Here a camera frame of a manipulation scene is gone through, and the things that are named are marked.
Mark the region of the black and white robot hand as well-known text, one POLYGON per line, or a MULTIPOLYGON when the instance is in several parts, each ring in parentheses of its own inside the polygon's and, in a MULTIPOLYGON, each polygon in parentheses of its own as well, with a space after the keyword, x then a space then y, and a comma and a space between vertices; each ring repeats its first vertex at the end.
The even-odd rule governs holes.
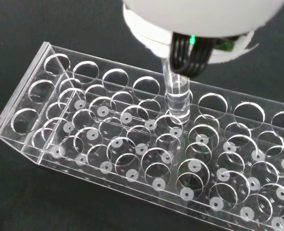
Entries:
POLYGON ((125 0, 123 18, 173 72, 196 78, 208 64, 248 53, 255 31, 283 6, 283 0, 125 0))

